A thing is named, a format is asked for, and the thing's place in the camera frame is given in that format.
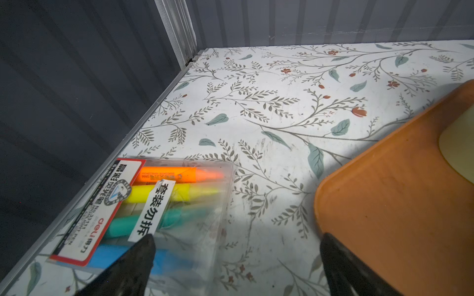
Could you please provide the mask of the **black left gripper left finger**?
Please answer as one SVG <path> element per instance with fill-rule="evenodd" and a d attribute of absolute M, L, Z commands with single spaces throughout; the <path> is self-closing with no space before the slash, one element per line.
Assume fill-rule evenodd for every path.
<path fill-rule="evenodd" d="M 142 296 L 156 254 L 153 236 L 145 235 L 76 294 L 78 296 Z"/>

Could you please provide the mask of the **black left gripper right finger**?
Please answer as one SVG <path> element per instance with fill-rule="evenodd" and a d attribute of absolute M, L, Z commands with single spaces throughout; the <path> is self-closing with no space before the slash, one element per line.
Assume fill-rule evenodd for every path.
<path fill-rule="evenodd" d="M 333 296 L 399 296 L 400 293 L 330 233 L 320 243 L 325 276 Z"/>

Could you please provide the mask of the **orange plastic tray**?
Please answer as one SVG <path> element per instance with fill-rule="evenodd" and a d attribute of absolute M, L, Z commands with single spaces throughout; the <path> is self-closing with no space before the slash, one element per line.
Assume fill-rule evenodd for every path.
<path fill-rule="evenodd" d="M 316 222 L 406 296 L 474 293 L 474 185 L 441 133 L 474 104 L 468 81 L 326 177 Z"/>

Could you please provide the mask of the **light green mug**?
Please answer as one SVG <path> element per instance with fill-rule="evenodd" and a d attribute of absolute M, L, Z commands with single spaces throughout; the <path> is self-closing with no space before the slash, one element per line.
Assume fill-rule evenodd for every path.
<path fill-rule="evenodd" d="M 447 163 L 474 183 L 474 107 L 455 119 L 442 133 L 439 149 Z"/>

